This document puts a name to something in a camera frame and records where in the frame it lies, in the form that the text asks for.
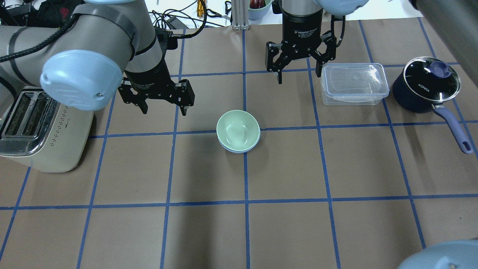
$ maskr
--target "bowl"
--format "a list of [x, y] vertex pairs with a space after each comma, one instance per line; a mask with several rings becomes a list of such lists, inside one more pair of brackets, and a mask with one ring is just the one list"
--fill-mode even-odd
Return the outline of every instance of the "bowl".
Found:
[[232, 153], [246, 153], [254, 148], [261, 137], [256, 119], [242, 110], [231, 110], [219, 118], [216, 134], [223, 148]]
[[271, 5], [272, 5], [272, 0], [264, 0], [265, 1], [265, 6], [263, 8], [260, 8], [260, 9], [252, 9], [252, 8], [248, 8], [249, 10], [249, 20], [258, 20], [262, 17], [264, 17], [267, 12], [269, 12], [269, 9], [271, 9]]

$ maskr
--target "pot lid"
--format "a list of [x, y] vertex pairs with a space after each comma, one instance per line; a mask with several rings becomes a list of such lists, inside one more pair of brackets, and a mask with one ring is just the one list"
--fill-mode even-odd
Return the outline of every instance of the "pot lid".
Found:
[[460, 78], [447, 63], [432, 57], [411, 60], [403, 71], [408, 88], [432, 102], [445, 102], [460, 91]]

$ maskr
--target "red logo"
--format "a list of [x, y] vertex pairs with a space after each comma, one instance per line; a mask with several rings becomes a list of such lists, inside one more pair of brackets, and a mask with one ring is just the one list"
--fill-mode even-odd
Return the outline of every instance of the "red logo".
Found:
[[68, 13], [70, 13], [70, 10], [67, 8], [60, 8], [60, 13], [63, 16], [63, 20], [68, 16]]

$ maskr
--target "pot handle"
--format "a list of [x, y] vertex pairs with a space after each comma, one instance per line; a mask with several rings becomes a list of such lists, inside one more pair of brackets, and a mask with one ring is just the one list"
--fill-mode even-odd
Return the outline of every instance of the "pot handle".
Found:
[[448, 108], [442, 104], [433, 105], [433, 112], [446, 121], [461, 151], [466, 154], [473, 153], [470, 140], [465, 132], [463, 132], [463, 129], [461, 128], [461, 125], [456, 119], [455, 115], [453, 115], [453, 113], [451, 113], [451, 111], [449, 111]]

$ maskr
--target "clear plastic container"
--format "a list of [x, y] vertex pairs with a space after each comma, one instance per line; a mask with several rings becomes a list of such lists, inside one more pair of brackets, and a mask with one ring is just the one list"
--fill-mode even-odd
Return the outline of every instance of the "clear plastic container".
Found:
[[327, 64], [322, 69], [325, 105], [376, 105], [389, 92], [381, 64]]

